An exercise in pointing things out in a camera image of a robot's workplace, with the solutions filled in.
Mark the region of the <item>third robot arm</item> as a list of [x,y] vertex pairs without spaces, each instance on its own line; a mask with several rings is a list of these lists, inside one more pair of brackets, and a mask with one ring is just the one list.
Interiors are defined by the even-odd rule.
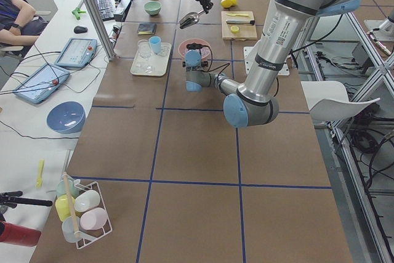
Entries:
[[369,31],[378,31],[386,36],[393,37],[393,10],[384,20],[365,20],[364,24]]

